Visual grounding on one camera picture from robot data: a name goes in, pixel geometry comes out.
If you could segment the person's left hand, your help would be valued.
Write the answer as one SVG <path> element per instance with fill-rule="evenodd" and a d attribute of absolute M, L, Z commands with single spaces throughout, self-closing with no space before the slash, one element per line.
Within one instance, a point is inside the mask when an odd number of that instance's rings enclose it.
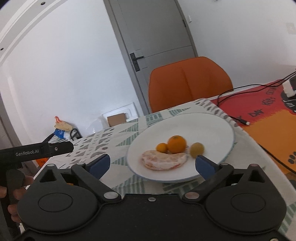
<path fill-rule="evenodd" d="M 19 189 L 16 189 L 13 191 L 13 195 L 14 198 L 19 201 L 23 195 L 27 192 L 26 187 L 31 185 L 34 181 L 34 178 L 31 176 L 25 176 L 25 180 L 23 182 L 23 186 Z M 1 186 L 1 198 L 4 198 L 6 196 L 7 190 L 6 187 Z M 16 222 L 16 223 L 20 223 L 21 219 L 18 215 L 18 211 L 17 211 L 17 204 L 11 204 L 8 206 L 8 212 L 11 215 L 11 219 L 12 221 Z"/>

